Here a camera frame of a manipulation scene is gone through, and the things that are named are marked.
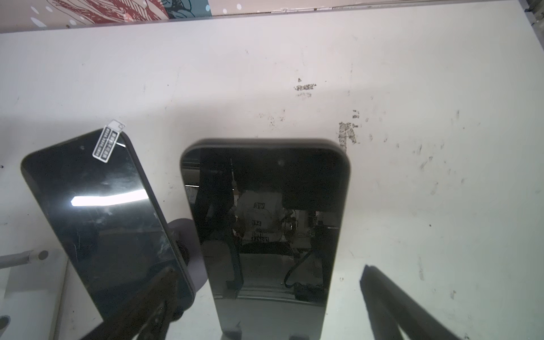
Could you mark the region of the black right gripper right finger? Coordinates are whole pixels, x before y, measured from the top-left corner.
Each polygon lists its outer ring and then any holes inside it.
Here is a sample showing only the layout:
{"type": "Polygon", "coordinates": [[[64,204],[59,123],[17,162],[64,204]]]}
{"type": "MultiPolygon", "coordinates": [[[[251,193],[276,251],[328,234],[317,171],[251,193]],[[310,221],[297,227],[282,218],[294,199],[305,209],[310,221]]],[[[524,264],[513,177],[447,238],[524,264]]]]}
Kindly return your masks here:
{"type": "Polygon", "coordinates": [[[360,280],[375,339],[457,339],[375,266],[366,266],[360,280]]]}

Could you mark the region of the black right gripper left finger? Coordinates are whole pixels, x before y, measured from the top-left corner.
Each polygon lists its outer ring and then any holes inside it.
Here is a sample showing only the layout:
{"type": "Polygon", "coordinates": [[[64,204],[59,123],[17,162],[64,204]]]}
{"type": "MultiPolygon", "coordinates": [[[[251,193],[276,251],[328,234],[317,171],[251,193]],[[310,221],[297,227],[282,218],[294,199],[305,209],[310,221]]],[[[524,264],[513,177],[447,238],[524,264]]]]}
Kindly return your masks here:
{"type": "Polygon", "coordinates": [[[157,274],[112,318],[84,336],[92,339],[165,339],[178,307],[178,273],[171,267],[157,274]]]}

